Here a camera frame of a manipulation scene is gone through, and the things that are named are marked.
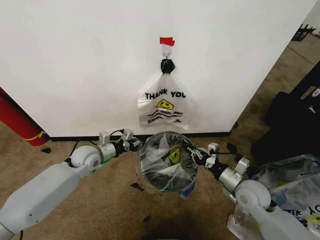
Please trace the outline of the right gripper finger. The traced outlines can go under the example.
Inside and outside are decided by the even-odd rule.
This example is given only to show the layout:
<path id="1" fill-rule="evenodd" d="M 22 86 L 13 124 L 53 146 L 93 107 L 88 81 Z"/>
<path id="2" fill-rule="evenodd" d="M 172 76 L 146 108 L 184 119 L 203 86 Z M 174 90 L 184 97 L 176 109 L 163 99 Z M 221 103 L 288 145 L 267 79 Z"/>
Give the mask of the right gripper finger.
<path id="1" fill-rule="evenodd" d="M 208 156 L 208 151 L 202 147 L 187 147 L 186 150 L 192 155 L 192 156 Z"/>
<path id="2" fill-rule="evenodd" d="M 191 158 L 198 166 L 204 166 L 206 164 L 206 158 L 199 152 L 193 152 Z"/>

